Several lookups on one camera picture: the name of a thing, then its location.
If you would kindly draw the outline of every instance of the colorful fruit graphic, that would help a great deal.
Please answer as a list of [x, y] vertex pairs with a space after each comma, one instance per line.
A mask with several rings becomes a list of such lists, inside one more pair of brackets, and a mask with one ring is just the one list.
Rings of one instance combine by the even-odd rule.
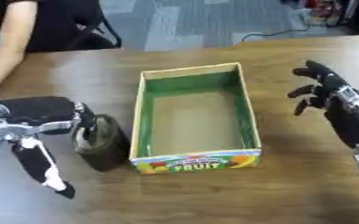
[[150, 166], [147, 163], [138, 163], [138, 164], [136, 164], [136, 167], [141, 171], [143, 171], [143, 170], [153, 170], [152, 166]]
[[157, 167], [160, 167], [160, 166], [167, 166], [167, 162], [159, 162], [159, 161], [152, 162], [152, 163], [150, 163], [150, 166], [152, 168], [157, 168]]
[[231, 158], [231, 162], [235, 163], [236, 165], [233, 165], [230, 168], [242, 168], [245, 166], [253, 165], [256, 159], [257, 156], [236, 155]]
[[167, 167], [166, 166], [160, 166], [155, 168], [156, 172], [168, 172]]

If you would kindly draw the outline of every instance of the gray carpet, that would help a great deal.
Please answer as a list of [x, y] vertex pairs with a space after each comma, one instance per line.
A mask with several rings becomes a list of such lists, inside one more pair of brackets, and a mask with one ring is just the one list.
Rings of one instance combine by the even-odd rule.
[[[299, 14], [279, 0], [101, 0], [124, 47], [140, 51], [232, 46], [250, 33], [303, 30]], [[314, 27], [261, 39], [344, 35]]]

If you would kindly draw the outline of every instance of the person's arm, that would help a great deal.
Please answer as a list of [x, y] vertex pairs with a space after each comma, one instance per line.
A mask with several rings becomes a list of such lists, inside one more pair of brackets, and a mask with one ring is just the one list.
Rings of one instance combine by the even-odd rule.
[[23, 60], [37, 8], [38, 4], [33, 1], [8, 5], [0, 31], [0, 83]]

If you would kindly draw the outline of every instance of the fruit box label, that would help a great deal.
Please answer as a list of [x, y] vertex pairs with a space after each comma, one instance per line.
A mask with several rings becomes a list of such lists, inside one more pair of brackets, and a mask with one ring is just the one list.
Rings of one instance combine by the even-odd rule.
[[131, 162], [143, 174], [193, 172], [221, 168], [253, 167], [258, 164], [261, 150], [230, 151], [203, 155], [144, 157]]

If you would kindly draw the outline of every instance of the cable on floor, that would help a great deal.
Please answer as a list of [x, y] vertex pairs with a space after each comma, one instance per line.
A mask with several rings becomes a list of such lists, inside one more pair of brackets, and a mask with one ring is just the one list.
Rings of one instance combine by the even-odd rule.
[[311, 25], [307, 25], [307, 27], [303, 30], [295, 30], [295, 29], [291, 29], [291, 30], [287, 30], [287, 31], [277, 31], [277, 32], [273, 32], [273, 33], [269, 33], [269, 34], [265, 34], [265, 33], [250, 33], [246, 36], [243, 37], [242, 42], [245, 42], [245, 39], [252, 37], [252, 36], [258, 36], [258, 37], [271, 37], [271, 36], [275, 36], [275, 35], [279, 35], [279, 34], [284, 34], [284, 33], [288, 33], [288, 32], [307, 32], [308, 30], [310, 30]]
[[[330, 13], [328, 13], [328, 17], [326, 17], [324, 23], [326, 27], [333, 27], [332, 25], [327, 23], [327, 20], [333, 15], [334, 13], [334, 4], [336, 4], [335, 1], [331, 2], [331, 11]], [[306, 24], [306, 28], [302, 29], [302, 30], [296, 30], [296, 29], [291, 29], [291, 30], [286, 30], [286, 31], [278, 31], [278, 32], [273, 32], [273, 33], [269, 33], [269, 34], [265, 34], [265, 33], [250, 33], [248, 35], [245, 35], [242, 39], [242, 42], [245, 42], [245, 39], [252, 37], [252, 36], [258, 36], [258, 37], [271, 37], [271, 36], [275, 36], [275, 35], [279, 35], [279, 34], [284, 34], [284, 33], [288, 33], [288, 32], [307, 32], [310, 30], [310, 28], [312, 27], [310, 24], [306, 23], [305, 20], [302, 18], [303, 23]]]

